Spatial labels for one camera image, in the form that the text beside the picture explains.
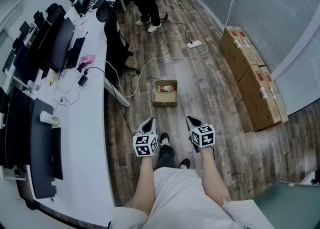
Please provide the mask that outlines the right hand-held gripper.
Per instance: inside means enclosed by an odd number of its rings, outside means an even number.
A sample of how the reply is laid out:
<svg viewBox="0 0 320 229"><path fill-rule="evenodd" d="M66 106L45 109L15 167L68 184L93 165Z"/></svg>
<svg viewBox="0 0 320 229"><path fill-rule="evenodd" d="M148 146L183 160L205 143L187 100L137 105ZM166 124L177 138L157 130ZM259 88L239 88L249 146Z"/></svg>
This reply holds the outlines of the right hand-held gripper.
<svg viewBox="0 0 320 229"><path fill-rule="evenodd" d="M212 124L208 124L202 118L189 115L186 117L189 131L189 140L197 153L201 148L211 147L216 143L216 132Z"/></svg>

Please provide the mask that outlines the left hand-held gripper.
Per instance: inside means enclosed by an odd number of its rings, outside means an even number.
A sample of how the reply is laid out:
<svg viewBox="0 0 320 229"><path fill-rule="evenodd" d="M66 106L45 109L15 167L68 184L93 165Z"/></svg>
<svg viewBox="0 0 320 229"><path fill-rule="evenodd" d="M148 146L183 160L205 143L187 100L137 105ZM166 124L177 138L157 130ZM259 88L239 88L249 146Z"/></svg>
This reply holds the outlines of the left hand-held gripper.
<svg viewBox="0 0 320 229"><path fill-rule="evenodd" d="M137 157L152 157L158 146L156 120L152 117L138 126L133 137L133 149Z"/></svg>

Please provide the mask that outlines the small cardboard box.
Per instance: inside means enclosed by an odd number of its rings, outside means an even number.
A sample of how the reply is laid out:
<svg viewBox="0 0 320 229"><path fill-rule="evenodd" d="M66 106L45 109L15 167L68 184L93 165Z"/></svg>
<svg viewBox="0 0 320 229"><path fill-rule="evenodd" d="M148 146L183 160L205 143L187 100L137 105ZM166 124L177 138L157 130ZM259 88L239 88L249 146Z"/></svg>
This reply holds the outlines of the small cardboard box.
<svg viewBox="0 0 320 229"><path fill-rule="evenodd" d="M158 92L158 86L173 86L176 87L176 90L169 92ZM155 80L152 88L151 103L155 107L176 107L178 105L178 81Z"/></svg>

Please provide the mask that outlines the person's right forearm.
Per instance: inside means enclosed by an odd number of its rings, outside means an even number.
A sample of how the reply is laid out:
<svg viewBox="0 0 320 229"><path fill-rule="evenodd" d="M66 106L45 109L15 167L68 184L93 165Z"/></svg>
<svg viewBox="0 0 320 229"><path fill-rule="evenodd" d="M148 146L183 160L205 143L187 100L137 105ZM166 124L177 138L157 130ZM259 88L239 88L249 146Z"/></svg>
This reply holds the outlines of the person's right forearm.
<svg viewBox="0 0 320 229"><path fill-rule="evenodd" d="M203 170L203 187L206 195L219 206L231 201L229 190L223 181L215 164L212 149L200 148L201 165Z"/></svg>

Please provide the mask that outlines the person's left forearm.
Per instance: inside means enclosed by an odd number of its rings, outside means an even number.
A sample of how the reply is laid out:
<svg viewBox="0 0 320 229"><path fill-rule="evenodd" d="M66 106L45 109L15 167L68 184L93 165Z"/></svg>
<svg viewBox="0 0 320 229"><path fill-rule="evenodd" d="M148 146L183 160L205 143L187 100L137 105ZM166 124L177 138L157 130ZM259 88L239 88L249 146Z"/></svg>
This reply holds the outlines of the person's left forearm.
<svg viewBox="0 0 320 229"><path fill-rule="evenodd" d="M141 160L140 174L133 197L133 208L150 215L156 200L153 159L151 156Z"/></svg>

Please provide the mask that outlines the person's left shoe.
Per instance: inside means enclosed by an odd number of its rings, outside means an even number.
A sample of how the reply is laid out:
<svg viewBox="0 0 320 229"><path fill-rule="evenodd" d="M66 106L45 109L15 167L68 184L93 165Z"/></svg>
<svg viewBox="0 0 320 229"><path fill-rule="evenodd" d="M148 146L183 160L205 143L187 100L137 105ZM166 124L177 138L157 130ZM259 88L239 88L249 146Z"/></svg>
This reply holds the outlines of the person's left shoe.
<svg viewBox="0 0 320 229"><path fill-rule="evenodd" d="M163 132L160 136L160 146L170 146L170 137L169 134Z"/></svg>

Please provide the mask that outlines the person's black trousers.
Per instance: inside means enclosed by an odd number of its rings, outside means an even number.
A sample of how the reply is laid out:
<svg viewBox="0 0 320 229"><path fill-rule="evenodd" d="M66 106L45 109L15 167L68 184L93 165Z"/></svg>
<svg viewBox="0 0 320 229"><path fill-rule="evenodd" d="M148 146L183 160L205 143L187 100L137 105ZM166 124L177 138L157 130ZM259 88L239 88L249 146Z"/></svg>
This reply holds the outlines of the person's black trousers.
<svg viewBox="0 0 320 229"><path fill-rule="evenodd" d="M155 165L154 171L160 168L176 168L175 151L169 145L163 145L160 148L158 160Z"/></svg>

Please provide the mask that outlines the white table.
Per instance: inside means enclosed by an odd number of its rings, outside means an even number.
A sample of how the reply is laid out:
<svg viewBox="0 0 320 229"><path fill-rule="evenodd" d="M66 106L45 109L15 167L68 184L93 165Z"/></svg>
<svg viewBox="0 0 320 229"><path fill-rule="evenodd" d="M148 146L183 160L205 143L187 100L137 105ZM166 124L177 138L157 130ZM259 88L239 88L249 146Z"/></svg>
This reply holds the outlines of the white table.
<svg viewBox="0 0 320 229"><path fill-rule="evenodd" d="M53 115L60 120L63 172L63 180L54 181L56 195L38 202L59 214L106 227L113 217L115 201L106 150L104 91L109 90L125 107L130 104L105 79L107 38L96 13L80 17L71 7L66 17L75 25L73 38L85 37L81 56L95 55L95 60L84 86L78 85L81 74L74 68L52 84L46 83L41 74L36 77L39 90L31 97L51 105Z"/></svg>

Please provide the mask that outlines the person's beige shirt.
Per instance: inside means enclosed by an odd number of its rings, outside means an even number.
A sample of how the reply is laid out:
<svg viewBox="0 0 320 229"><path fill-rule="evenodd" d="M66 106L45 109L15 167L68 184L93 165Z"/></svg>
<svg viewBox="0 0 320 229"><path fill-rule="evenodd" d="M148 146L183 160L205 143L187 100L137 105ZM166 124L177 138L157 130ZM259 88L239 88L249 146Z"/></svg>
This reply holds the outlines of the person's beige shirt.
<svg viewBox="0 0 320 229"><path fill-rule="evenodd" d="M110 229L274 229L252 200L219 206L205 193L193 169L162 167L154 172L155 202L150 215L115 208Z"/></svg>

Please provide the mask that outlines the pink tissue packet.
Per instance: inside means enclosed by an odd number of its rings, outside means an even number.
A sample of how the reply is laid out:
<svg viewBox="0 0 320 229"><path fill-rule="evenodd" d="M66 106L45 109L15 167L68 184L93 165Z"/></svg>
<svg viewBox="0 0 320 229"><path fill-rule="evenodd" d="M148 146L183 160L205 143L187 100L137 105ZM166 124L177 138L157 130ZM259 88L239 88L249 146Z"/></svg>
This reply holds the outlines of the pink tissue packet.
<svg viewBox="0 0 320 229"><path fill-rule="evenodd" d="M95 58L96 58L95 54L90 54L90 55L83 56L79 60L79 65L81 65L82 63L84 63L86 65L90 65L95 61Z"/></svg>

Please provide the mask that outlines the black keyboard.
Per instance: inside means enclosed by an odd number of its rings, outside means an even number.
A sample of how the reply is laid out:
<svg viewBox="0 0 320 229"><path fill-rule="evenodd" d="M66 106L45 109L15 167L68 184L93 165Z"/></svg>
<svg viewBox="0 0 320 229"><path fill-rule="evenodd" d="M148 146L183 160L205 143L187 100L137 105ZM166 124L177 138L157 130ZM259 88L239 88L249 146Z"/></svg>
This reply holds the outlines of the black keyboard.
<svg viewBox="0 0 320 229"><path fill-rule="evenodd" d="M72 69L76 67L85 39L85 37L81 37L75 40L73 47L68 51L64 69Z"/></svg>
<svg viewBox="0 0 320 229"><path fill-rule="evenodd" d="M61 160L61 128L56 127L51 131L51 167L53 176L63 180L62 160Z"/></svg>

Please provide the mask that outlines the black mesh office chair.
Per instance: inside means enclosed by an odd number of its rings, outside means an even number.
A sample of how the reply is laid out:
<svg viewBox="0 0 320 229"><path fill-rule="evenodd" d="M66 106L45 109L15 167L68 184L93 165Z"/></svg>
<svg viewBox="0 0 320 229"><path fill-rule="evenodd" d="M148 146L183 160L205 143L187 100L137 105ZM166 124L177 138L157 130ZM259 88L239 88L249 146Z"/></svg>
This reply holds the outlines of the black mesh office chair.
<svg viewBox="0 0 320 229"><path fill-rule="evenodd" d="M115 81L117 75L124 71L132 71L140 74L137 68L126 65L126 61L134 53L129 51L129 43L125 40L117 24L117 6L113 1L105 0L96 11L96 18L104 23L104 34L106 36L106 78Z"/></svg>

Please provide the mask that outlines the white lidded drink cup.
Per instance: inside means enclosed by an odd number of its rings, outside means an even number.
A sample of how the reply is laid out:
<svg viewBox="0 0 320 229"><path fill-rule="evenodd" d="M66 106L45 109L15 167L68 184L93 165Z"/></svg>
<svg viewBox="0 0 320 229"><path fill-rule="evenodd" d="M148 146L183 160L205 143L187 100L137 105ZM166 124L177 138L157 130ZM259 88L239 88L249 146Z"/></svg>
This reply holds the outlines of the white lidded drink cup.
<svg viewBox="0 0 320 229"><path fill-rule="evenodd" d="M40 113L40 121L53 126L58 126L60 124L60 119L58 117L53 116L44 110Z"/></svg>

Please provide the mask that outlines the small beige pouch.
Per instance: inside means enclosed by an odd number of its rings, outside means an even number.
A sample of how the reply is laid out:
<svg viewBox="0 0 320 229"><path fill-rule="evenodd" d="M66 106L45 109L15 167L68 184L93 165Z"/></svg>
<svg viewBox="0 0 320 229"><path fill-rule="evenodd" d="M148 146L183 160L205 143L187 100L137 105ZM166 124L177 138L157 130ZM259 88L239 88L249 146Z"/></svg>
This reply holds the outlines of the small beige pouch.
<svg viewBox="0 0 320 229"><path fill-rule="evenodd" d="M53 84L57 81L58 77L59 77L59 75L57 73L52 72L47 76L46 83L48 83L49 85Z"/></svg>

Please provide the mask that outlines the black computer monitor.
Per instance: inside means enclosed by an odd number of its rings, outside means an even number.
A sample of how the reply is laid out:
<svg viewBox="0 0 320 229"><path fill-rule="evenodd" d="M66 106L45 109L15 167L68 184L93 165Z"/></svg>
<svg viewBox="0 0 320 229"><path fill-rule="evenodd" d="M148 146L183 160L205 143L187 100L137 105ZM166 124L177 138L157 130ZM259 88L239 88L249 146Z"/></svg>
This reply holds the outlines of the black computer monitor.
<svg viewBox="0 0 320 229"><path fill-rule="evenodd" d="M56 195L55 180L51 166L51 134L52 125L41 121L41 113L53 112L53 107L36 98L30 114L29 130L29 166L36 199L52 198Z"/></svg>
<svg viewBox="0 0 320 229"><path fill-rule="evenodd" d="M66 54L75 31L75 25L69 17L59 14L46 34L47 58L46 63L55 73L64 69Z"/></svg>
<svg viewBox="0 0 320 229"><path fill-rule="evenodd" d="M30 130L30 97L14 87L9 102L5 126L6 162L28 165Z"/></svg>
<svg viewBox="0 0 320 229"><path fill-rule="evenodd" d="M46 63L49 51L46 35L51 25L47 21L44 22L25 55L26 70L28 72L36 73L39 69L44 69L45 72L48 72L50 69Z"/></svg>

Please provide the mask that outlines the clear glass jar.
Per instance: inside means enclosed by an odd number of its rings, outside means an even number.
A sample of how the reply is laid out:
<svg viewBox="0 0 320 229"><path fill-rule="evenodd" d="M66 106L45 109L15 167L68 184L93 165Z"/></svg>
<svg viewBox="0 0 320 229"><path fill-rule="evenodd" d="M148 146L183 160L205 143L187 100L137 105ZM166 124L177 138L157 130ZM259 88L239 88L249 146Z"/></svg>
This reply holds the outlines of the clear glass jar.
<svg viewBox="0 0 320 229"><path fill-rule="evenodd" d="M38 91L40 86L37 85L35 82L33 82L32 80L28 80L27 81L27 85L29 86L29 91L30 92L34 92L34 91Z"/></svg>

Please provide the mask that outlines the frosted glass panel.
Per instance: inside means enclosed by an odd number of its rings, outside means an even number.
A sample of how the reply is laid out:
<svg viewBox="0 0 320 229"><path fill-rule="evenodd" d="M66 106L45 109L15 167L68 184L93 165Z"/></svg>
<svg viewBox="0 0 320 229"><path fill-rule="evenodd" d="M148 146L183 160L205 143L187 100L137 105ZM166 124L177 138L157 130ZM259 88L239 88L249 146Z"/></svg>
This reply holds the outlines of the frosted glass panel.
<svg viewBox="0 0 320 229"><path fill-rule="evenodd" d="M275 229L320 229L320 186L278 181L253 198Z"/></svg>

